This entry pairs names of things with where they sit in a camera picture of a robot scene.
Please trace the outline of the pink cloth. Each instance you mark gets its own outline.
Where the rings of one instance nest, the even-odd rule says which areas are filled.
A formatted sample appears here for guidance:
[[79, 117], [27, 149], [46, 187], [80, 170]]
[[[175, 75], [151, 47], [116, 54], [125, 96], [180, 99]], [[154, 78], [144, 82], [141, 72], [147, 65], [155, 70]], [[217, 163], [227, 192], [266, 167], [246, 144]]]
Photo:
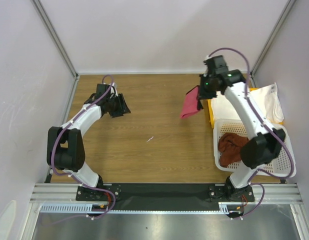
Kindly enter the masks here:
[[185, 94], [182, 110], [180, 113], [180, 118], [181, 119], [189, 118], [199, 113], [203, 109], [204, 109], [203, 105], [199, 100], [199, 86], [196, 85]]

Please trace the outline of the brown cloth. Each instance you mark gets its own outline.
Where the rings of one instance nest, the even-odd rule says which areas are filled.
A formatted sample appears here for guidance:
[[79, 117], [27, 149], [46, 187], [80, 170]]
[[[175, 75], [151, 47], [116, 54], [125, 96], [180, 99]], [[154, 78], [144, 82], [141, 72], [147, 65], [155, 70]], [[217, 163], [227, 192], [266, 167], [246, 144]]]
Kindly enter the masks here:
[[227, 168], [230, 164], [241, 161], [240, 151], [249, 142], [247, 137], [227, 132], [218, 141], [217, 149], [221, 153], [219, 163]]

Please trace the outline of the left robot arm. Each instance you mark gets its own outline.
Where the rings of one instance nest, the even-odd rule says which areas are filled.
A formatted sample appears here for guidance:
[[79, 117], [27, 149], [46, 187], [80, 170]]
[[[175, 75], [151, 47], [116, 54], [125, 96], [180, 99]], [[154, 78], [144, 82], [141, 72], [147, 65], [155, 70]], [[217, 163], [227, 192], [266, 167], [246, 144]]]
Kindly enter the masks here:
[[79, 183], [81, 194], [100, 200], [106, 192], [102, 177], [86, 163], [83, 137], [105, 114], [111, 118], [129, 114], [124, 96], [115, 83], [99, 83], [96, 92], [78, 113], [61, 126], [52, 126], [47, 135], [47, 164], [58, 176], [67, 176]]

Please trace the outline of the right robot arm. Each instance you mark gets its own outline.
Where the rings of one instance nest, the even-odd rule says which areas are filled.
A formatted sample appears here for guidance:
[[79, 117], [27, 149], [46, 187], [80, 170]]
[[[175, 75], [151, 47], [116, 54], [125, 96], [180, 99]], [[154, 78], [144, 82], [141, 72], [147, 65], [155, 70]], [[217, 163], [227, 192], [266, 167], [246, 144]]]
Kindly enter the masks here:
[[248, 142], [240, 150], [239, 167], [225, 180], [224, 196], [238, 200], [248, 188], [258, 168], [279, 156], [286, 133], [276, 129], [262, 116], [254, 100], [250, 99], [248, 80], [238, 70], [229, 70], [222, 55], [208, 56], [206, 70], [200, 74], [198, 100], [210, 100], [220, 92], [234, 107], [245, 127]]

